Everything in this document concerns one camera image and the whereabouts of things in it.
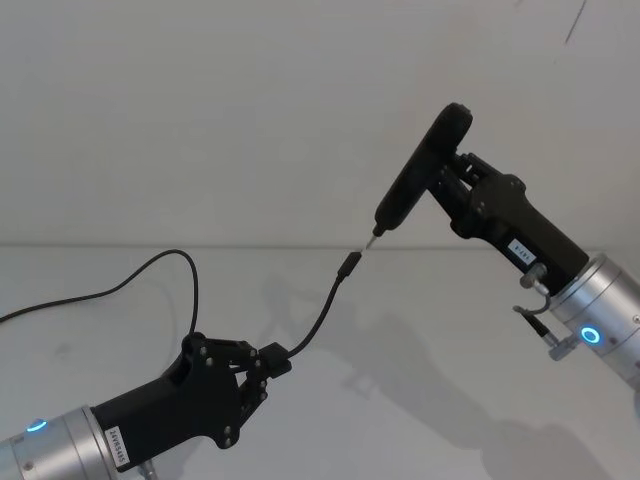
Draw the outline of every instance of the black tool holder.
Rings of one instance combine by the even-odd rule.
[[[117,427],[116,441],[126,455],[116,463],[124,472],[197,436],[231,447],[266,400],[267,379],[290,370],[288,351],[277,343],[257,350],[244,341],[194,333],[160,378],[92,410],[105,433]],[[236,377],[245,372],[238,385]]]
[[[460,237],[489,242],[523,273],[542,263],[547,273],[541,280],[553,296],[577,276],[589,257],[533,208],[522,180],[499,172],[473,153],[456,154],[472,120],[471,112],[456,103],[440,113],[407,164],[425,173],[413,177],[426,179],[415,188],[431,192]]]

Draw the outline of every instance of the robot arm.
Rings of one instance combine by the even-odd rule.
[[[378,207],[374,234],[399,226],[428,190],[458,236],[489,242],[523,273],[536,263],[544,265],[544,283],[555,295],[589,258],[531,206],[522,180],[473,153],[456,154],[472,119],[469,110],[456,103],[440,113]]]
[[[0,443],[0,479],[115,480],[196,436],[229,448],[266,400],[267,380],[291,370],[288,355],[277,343],[257,350],[188,335],[160,378],[97,407],[37,420]]]
[[[560,360],[585,343],[634,390],[640,389],[640,285],[605,255],[587,254],[535,210],[525,184],[473,153],[456,149],[472,116],[452,103],[407,162],[376,211],[374,235],[397,228],[429,191],[462,238],[493,245],[522,273],[521,285],[545,296],[545,307],[521,313]],[[550,310],[571,332],[558,340],[535,316]]]

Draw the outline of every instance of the wire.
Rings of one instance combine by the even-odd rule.
[[[315,323],[311,327],[311,330],[309,330],[309,333],[307,333],[307,336],[304,337],[298,345],[296,345],[293,349],[289,351],[289,358],[297,355],[307,345],[309,345],[309,342],[311,342],[315,334],[318,332],[318,330],[322,326],[322,322],[324,322],[324,319],[327,317],[327,313],[329,313],[329,309],[331,308],[331,304],[333,303],[333,299],[335,298],[336,293],[338,292],[338,287],[340,286],[341,283],[342,283],[342,279],[340,277],[337,277],[335,282],[333,282],[333,286],[331,287],[331,291],[327,296],[327,300],[324,302],[322,311],[320,312],[320,315],[318,315],[318,319],[315,321]]]
[[[514,312],[518,312],[521,315],[542,315],[544,312],[546,312],[547,310],[549,310],[549,308],[551,307],[551,296],[550,295],[545,295],[544,296],[544,305],[540,308],[537,308],[535,310],[528,310],[526,308],[523,308],[519,305],[515,305],[513,307],[513,311]]]
[[[134,278],[140,275],[143,271],[145,271],[150,265],[155,263],[167,255],[180,255],[183,257],[188,263],[189,267],[191,267],[191,275],[193,277],[193,312],[191,314],[191,325],[189,326],[189,334],[195,332],[196,323],[198,321],[198,270],[196,269],[196,264],[193,261],[191,256],[183,251],[178,249],[165,250],[157,254],[155,257],[147,260],[140,268],[138,268],[135,272],[133,272],[124,282],[116,285],[109,290],[105,290],[104,292],[93,293],[91,295],[83,295],[81,297],[72,297],[65,298],[63,300],[55,300],[53,302],[40,303],[38,305],[33,305],[31,307],[22,308],[20,310],[16,310],[15,312],[8,313],[3,317],[0,317],[0,324],[6,322],[7,320],[11,320],[12,318],[19,317],[21,315],[26,315],[31,312],[36,312],[38,310],[44,310],[45,308],[51,307],[59,307],[61,305],[68,305],[70,303],[84,302],[85,300],[93,300],[96,298],[106,297],[107,295],[111,295],[112,293],[117,292],[121,288],[125,287],[129,284]]]

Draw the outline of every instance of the white label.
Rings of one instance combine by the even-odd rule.
[[[529,250],[527,247],[522,245],[515,238],[511,240],[511,243],[509,244],[508,248],[513,253],[515,253],[516,256],[525,263],[525,265],[531,265],[531,263],[534,262],[536,259],[536,256],[533,253],[531,253],[531,250]]]
[[[127,453],[127,447],[124,446],[120,427],[113,427],[109,430],[105,430],[104,436],[107,437],[107,443],[111,449],[113,461],[116,462],[116,467],[122,467],[129,463],[129,454]]]

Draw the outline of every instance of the white table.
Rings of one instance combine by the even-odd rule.
[[[155,252],[0,248],[0,309],[106,289]],[[202,332],[288,347],[345,252],[191,253]],[[162,260],[115,296],[0,326],[0,437],[158,375],[190,319],[182,262]],[[161,480],[636,478],[632,392],[584,348],[551,361],[510,311],[540,302],[517,279],[490,251],[371,252],[238,445],[191,440],[157,459]]]

